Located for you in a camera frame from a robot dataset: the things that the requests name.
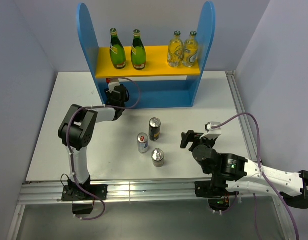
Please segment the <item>black yellow tonic can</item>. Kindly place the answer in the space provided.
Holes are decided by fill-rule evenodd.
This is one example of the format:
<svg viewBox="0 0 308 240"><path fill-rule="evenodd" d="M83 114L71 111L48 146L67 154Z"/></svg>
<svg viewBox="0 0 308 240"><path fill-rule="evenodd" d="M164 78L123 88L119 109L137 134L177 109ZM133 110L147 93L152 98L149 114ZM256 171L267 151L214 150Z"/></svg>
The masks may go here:
<svg viewBox="0 0 308 240"><path fill-rule="evenodd" d="M159 139L160 127L161 127L160 119L153 117L149 120L149 139L151 141L156 141Z"/></svg>
<svg viewBox="0 0 308 240"><path fill-rule="evenodd" d="M164 152L159 148L153 149L151 152L151 159L155 167L162 167L164 165Z"/></svg>

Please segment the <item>green glass bottle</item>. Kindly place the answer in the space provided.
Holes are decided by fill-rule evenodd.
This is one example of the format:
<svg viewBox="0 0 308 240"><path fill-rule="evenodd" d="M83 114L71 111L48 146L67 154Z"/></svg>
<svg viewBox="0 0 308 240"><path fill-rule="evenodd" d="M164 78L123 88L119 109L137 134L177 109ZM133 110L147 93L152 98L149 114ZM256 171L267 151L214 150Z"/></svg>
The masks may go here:
<svg viewBox="0 0 308 240"><path fill-rule="evenodd" d="M131 45L131 63L134 69L142 70L146 65L146 52L140 38L140 31L133 30L133 42Z"/></svg>
<svg viewBox="0 0 308 240"><path fill-rule="evenodd" d="M112 65L116 69L122 69L126 65L126 56L124 48L118 39L117 30L115 28L110 29L110 48L109 54Z"/></svg>

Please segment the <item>blue silver energy can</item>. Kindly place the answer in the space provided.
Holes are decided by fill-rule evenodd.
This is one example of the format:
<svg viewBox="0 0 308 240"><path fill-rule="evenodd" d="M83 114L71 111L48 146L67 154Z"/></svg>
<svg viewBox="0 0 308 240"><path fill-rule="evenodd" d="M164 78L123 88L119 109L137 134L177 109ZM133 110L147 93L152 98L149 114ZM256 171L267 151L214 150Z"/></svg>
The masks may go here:
<svg viewBox="0 0 308 240"><path fill-rule="evenodd" d="M141 154L146 153L148 150L148 136L144 132L137 135L137 148Z"/></svg>

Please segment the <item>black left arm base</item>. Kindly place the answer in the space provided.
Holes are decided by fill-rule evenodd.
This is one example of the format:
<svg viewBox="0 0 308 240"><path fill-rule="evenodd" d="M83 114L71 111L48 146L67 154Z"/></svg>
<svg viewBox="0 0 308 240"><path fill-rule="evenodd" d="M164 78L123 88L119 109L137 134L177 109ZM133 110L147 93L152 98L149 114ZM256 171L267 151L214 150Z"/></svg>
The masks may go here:
<svg viewBox="0 0 308 240"><path fill-rule="evenodd" d="M95 195L100 200L105 200L107 195L106 184L94 184L88 186L86 189L92 195ZM62 202L72 203L72 213L75 215L89 215L93 210L93 203L95 198L81 191L74 182L69 183L63 187L61 196Z"/></svg>

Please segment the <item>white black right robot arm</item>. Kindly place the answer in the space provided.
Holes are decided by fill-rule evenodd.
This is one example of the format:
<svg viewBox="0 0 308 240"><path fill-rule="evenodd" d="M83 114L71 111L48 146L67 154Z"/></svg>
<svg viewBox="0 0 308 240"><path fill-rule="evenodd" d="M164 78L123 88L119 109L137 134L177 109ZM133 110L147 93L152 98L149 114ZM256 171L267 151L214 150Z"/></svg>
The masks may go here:
<svg viewBox="0 0 308 240"><path fill-rule="evenodd" d="M285 172L259 166L232 153L218 153L213 147L217 136L189 130L181 134L181 148L189 151L210 180L196 181L199 198L220 198L243 193L281 196L287 206L308 209L308 171Z"/></svg>

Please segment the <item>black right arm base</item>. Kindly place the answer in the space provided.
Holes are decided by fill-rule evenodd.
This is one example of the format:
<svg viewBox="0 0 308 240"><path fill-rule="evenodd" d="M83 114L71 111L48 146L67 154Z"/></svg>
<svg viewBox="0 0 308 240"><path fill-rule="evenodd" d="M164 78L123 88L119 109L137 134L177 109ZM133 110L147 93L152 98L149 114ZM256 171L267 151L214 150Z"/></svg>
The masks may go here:
<svg viewBox="0 0 308 240"><path fill-rule="evenodd" d="M225 188L212 187L211 181L195 181L195 195L198 198L217 199L225 196L234 196L237 191L228 192Z"/></svg>

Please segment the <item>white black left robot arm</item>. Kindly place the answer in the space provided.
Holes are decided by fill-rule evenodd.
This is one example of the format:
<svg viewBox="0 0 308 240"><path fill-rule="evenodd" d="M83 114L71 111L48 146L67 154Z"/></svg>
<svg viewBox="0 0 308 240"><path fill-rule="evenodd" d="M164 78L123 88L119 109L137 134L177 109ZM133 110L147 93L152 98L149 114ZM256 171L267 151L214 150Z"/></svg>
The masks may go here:
<svg viewBox="0 0 308 240"><path fill-rule="evenodd" d="M91 141L95 124L116 121L127 109L125 103L129 101L127 88L117 79L108 83L105 95L107 100L104 105L71 105L58 129L58 137L69 155L68 188L73 189L73 194L80 200L87 199L91 193L87 145Z"/></svg>

